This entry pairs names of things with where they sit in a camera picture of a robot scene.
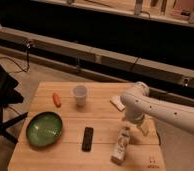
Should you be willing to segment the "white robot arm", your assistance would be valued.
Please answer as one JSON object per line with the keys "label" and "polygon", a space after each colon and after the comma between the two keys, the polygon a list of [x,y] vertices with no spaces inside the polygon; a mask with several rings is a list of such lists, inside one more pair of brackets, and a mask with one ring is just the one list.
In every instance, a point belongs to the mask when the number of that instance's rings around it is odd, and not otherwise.
{"label": "white robot arm", "polygon": [[148,114],[194,135],[194,107],[154,99],[149,93],[149,87],[143,82],[136,82],[122,92],[120,100],[126,107],[127,121],[139,124]]}

